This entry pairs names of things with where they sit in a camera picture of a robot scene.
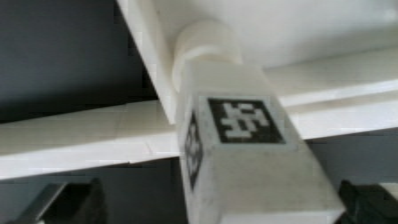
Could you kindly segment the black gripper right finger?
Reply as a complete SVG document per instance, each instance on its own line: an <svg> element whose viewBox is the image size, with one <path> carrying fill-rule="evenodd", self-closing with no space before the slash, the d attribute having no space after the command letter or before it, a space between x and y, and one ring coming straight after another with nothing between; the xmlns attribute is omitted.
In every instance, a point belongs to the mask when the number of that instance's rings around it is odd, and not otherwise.
<svg viewBox="0 0 398 224"><path fill-rule="evenodd" d="M336 224L398 224L398 183L353 185L343 180L337 193L346 210Z"/></svg>

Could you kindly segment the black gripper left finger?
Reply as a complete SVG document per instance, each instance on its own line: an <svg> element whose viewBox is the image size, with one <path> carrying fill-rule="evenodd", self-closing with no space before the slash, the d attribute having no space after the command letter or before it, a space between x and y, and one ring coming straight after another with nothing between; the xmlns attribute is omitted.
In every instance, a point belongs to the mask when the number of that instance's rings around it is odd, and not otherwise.
<svg viewBox="0 0 398 224"><path fill-rule="evenodd" d="M23 213L23 224L106 224L99 179L46 185Z"/></svg>

